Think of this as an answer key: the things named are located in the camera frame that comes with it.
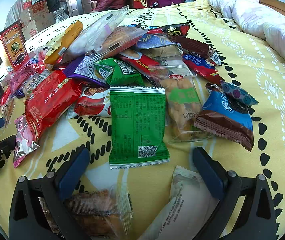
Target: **yellow bedspread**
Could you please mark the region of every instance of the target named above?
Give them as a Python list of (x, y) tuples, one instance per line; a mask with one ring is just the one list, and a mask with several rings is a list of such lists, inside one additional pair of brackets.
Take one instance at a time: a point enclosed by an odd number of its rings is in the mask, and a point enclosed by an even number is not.
[[(80, 20), (87, 25), (103, 13), (81, 15), (55, 24), (26, 42), (28, 51), (45, 45), (64, 31), (70, 23)], [(12, 194), (17, 179), (43, 177), (57, 170), (68, 160), (76, 147), (84, 144), (90, 148), (91, 164), (81, 177), (75, 192), (108, 188), (115, 183), (127, 184), (133, 208), (132, 236), (136, 239), (153, 221), (169, 201), (172, 173), (176, 165), (194, 170), (191, 149), (203, 146), (226, 170), (240, 176), (255, 177), (263, 173), (269, 186), (279, 225), (277, 234), (285, 232), (285, 61), (267, 42), (238, 30), (227, 19), (217, 18), (207, 0), (173, 5), (160, 9), (131, 9), (122, 25), (141, 23), (142, 26), (163, 26), (190, 22), (188, 37), (207, 42), (217, 50), (222, 60), (220, 75), (246, 89), (259, 104), (250, 108), (253, 120), (255, 145), (251, 153), (237, 143), (213, 137), (198, 143), (168, 143), (166, 129), (164, 141), (170, 152), (170, 162), (140, 168), (110, 170), (108, 157), (111, 147), (111, 119), (65, 119), (63, 115), (40, 140), (41, 147), (29, 154), (14, 169), (13, 154), (0, 162), (0, 225), (8, 233), (8, 218)], [(206, 81), (197, 78), (197, 91), (202, 101), (208, 97)], [(0, 129), (0, 140), (16, 133), (14, 119), (24, 112), (23, 100), (18, 100), (7, 129)], [(241, 203), (228, 223), (230, 231), (240, 211)]]

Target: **pink snack package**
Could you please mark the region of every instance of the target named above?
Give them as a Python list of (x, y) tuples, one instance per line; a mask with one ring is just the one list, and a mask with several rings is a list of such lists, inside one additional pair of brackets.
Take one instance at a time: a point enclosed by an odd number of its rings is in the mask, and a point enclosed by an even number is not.
[(15, 120), (15, 124), (17, 136), (13, 166), (17, 168), (29, 153), (39, 148), (39, 145), (32, 140), (32, 133), (24, 114)]

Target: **green snack package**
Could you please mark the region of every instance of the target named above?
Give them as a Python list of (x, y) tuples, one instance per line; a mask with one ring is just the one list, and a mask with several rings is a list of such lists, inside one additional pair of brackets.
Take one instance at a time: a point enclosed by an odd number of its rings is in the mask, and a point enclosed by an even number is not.
[(125, 86), (132, 83), (144, 86), (140, 73), (123, 61), (108, 58), (96, 61), (94, 66), (111, 86)]
[(169, 161), (163, 142), (166, 96), (163, 88), (111, 87), (110, 168)]

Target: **pile of snacks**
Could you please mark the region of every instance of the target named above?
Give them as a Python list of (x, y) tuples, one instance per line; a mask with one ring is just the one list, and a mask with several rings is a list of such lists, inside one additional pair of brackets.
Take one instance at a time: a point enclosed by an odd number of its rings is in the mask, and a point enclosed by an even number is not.
[[(171, 134), (169, 143), (217, 135), (252, 150), (248, 106), (258, 102), (219, 75), (216, 67), (221, 62), (216, 51), (206, 43), (187, 38), (188, 23), (148, 29), (119, 26), (127, 12), (128, 8), (108, 12), (84, 31), (83, 24), (76, 21), (45, 47), (29, 54), (29, 60), (12, 74), (0, 105), (8, 123), (15, 97), (25, 97), (25, 114), (15, 121), (15, 168), (39, 147), (46, 129), (67, 110), (66, 118), (112, 118), (110, 168), (170, 161), (163, 141), (165, 123)], [(197, 75), (208, 81), (210, 95), (204, 105), (195, 88)], [(209, 216), (206, 201), (210, 194), (197, 174), (177, 167), (170, 202), (140, 239), (166, 239), (179, 231), (163, 226), (179, 194), (193, 203), (199, 198), (198, 207), (190, 210), (192, 204), (186, 202), (181, 209), (186, 216), (179, 216), (184, 224), (185, 220), (197, 220), (195, 214), (202, 213), (203, 220), (195, 221), (200, 227), (191, 228), (185, 236), (190, 238), (198, 232), (206, 222), (204, 217)], [(110, 192), (98, 191), (68, 201), (66, 206), (89, 236), (128, 236), (128, 195), (123, 194), (119, 202)], [(45, 203), (42, 206), (50, 221)], [(55, 231), (54, 223), (49, 224)]]

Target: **purple snack package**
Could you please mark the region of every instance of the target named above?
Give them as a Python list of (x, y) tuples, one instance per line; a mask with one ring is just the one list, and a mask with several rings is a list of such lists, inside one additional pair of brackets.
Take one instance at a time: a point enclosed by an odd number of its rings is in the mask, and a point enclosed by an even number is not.
[(68, 65), (63, 73), (68, 78), (80, 79), (99, 87), (109, 88), (104, 78), (95, 69), (94, 65), (90, 63), (89, 56), (79, 56)]

